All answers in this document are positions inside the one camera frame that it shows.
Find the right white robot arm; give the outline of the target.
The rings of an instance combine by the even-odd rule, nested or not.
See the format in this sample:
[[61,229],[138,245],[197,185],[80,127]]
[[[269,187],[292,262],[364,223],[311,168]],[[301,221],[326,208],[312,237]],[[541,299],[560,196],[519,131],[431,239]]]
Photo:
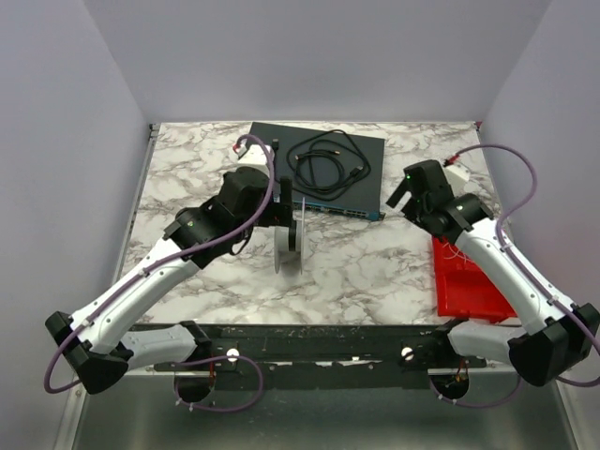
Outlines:
[[404,195],[404,217],[469,258],[502,294],[520,321],[518,327],[468,320],[449,329],[447,339],[460,356],[511,365],[527,383],[543,386],[586,359],[599,327],[591,304],[577,305],[552,287],[499,230],[491,210],[472,193],[458,196],[434,159],[405,168],[387,201]]

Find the grey cable spool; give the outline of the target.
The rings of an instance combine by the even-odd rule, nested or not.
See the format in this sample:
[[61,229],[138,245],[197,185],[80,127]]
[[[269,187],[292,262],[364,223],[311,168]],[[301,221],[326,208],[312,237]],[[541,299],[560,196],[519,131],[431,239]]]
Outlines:
[[301,202],[301,216],[292,217],[289,227],[276,226],[274,230],[274,269],[285,276],[302,274],[305,259],[306,199]]

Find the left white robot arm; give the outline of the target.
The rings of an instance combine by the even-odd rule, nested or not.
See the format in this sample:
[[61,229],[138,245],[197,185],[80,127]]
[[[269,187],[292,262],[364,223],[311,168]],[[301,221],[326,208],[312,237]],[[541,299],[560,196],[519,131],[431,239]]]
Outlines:
[[210,339],[195,322],[134,332],[132,325],[177,285],[214,259],[244,247],[255,227],[291,227],[292,181],[273,180],[242,166],[223,176],[219,193],[180,210],[149,253],[99,298],[72,314],[54,312],[45,326],[85,391],[101,393],[130,370],[183,366],[210,354]]

